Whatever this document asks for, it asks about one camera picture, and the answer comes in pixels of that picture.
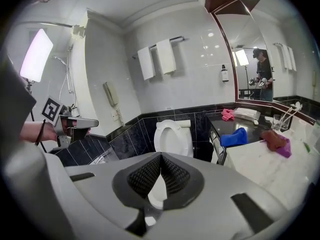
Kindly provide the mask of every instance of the black mesh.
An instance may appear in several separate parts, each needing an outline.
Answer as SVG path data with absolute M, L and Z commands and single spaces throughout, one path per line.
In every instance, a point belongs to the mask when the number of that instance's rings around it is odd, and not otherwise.
M 128 176 L 129 186 L 143 199 L 145 199 L 160 175 L 161 156 L 146 163 Z
M 168 197 L 183 190 L 190 179 L 189 172 L 164 156 L 162 156 L 161 161 L 161 175 L 165 182 Z

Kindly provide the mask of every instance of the mirror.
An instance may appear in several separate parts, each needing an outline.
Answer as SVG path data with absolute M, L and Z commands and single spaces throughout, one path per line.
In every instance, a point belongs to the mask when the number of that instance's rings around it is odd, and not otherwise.
M 260 0 L 250 13 L 274 70 L 273 101 L 286 106 L 299 101 L 302 113 L 319 119 L 319 51 L 304 19 L 288 0 Z
M 237 0 L 215 13 L 229 42 L 238 98 L 272 102 L 272 68 L 264 38 L 245 5 Z

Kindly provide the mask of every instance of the shower head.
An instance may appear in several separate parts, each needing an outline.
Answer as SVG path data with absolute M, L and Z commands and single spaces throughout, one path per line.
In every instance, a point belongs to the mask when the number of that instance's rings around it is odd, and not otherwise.
M 65 63 L 62 58 L 59 58 L 58 56 L 51 56 L 51 58 L 52 59 L 58 59 L 59 61 L 61 61 L 63 63 L 63 65 L 65 65 L 67 67 L 67 63 Z

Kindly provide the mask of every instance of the telephone handset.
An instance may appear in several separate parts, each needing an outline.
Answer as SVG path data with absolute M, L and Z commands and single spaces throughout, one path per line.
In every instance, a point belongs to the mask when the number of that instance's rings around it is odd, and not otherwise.
M 106 96 L 108 97 L 110 105 L 112 107 L 117 105 L 119 103 L 119 99 L 118 99 L 118 95 L 117 95 L 117 92 L 116 92 L 116 89 L 115 89 L 113 83 L 112 82 L 105 82 L 103 84 L 103 88 L 106 93 Z
M 103 89 L 105 91 L 105 94 L 106 96 L 108 97 L 108 100 L 109 100 L 109 103 L 112 107 L 114 107 L 114 109 L 116 110 L 116 112 L 118 113 L 119 115 L 119 118 L 120 118 L 120 122 L 121 122 L 121 125 L 122 126 L 125 126 L 125 123 L 124 123 L 124 119 L 122 117 L 122 114 L 121 114 L 121 111 L 120 111 L 120 108 L 118 106 L 118 103 L 119 103 L 119 98 L 118 98 L 118 95 L 117 95 L 117 92 L 116 92 L 116 89 L 113 85 L 112 82 L 105 82 L 103 84 Z

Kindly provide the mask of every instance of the marble countertop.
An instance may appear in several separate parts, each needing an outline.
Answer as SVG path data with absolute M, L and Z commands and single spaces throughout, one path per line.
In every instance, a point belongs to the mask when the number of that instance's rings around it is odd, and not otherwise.
M 270 151 L 262 141 L 227 148 L 234 169 L 278 198 L 288 210 L 302 204 L 320 169 L 320 155 L 307 153 L 304 144 L 293 139 L 290 132 L 281 133 L 290 139 L 289 158 Z
M 242 119 L 239 117 L 235 117 L 234 120 L 224 121 L 222 120 L 222 115 L 216 113 L 207 113 L 206 116 L 209 119 L 211 125 L 214 127 L 215 132 L 218 135 L 218 138 L 221 135 L 232 134 L 236 129 L 243 127 L 247 134 L 248 144 L 261 140 L 260 133 L 270 130 L 271 128 L 271 124 L 265 121 L 265 116 L 263 114 L 260 115 L 258 125 L 255 125 L 252 121 Z

